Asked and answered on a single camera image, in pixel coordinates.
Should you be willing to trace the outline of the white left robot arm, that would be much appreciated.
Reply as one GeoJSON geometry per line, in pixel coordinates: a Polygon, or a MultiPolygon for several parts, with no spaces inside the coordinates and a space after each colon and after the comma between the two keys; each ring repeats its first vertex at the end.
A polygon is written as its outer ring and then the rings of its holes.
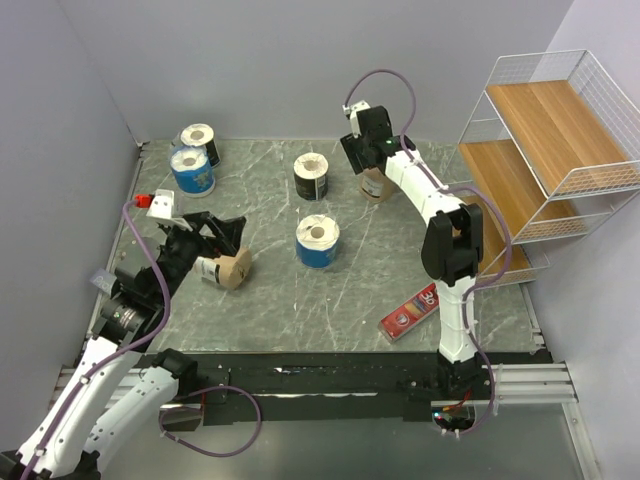
{"type": "Polygon", "coordinates": [[[1,455],[4,479],[98,479],[119,441],[171,400],[190,400],[198,364],[167,349],[157,354],[134,388],[109,401],[169,319],[172,296],[201,260],[244,253],[245,217],[209,212],[159,222],[163,242],[139,237],[116,264],[109,297],[71,380],[22,446],[1,455]]]}

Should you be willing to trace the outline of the brown paper roll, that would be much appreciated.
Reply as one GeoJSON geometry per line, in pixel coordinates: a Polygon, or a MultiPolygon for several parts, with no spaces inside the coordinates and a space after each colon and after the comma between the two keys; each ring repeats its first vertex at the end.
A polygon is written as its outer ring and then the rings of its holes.
{"type": "Polygon", "coordinates": [[[378,169],[365,169],[360,175],[360,193],[368,202],[378,204],[394,193],[394,184],[378,169]]]}
{"type": "Polygon", "coordinates": [[[215,259],[199,256],[194,263],[193,270],[206,281],[227,290],[235,290],[248,277],[251,266],[250,250],[241,247],[235,256],[222,255],[215,259]]]}

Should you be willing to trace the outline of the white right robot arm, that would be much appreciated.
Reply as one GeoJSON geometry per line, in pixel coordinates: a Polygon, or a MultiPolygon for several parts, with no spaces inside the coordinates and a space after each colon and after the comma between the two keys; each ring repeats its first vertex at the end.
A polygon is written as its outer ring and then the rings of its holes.
{"type": "Polygon", "coordinates": [[[469,370],[456,362],[477,352],[470,335],[473,300],[463,295],[476,283],[483,257],[483,212],[445,192],[421,158],[415,145],[394,135],[387,110],[360,101],[342,108],[351,133],[340,139],[353,171],[379,170],[410,200],[426,225],[421,261],[435,281],[439,296],[440,340],[438,352],[452,363],[437,374],[437,386],[456,399],[472,386],[469,370]]]}

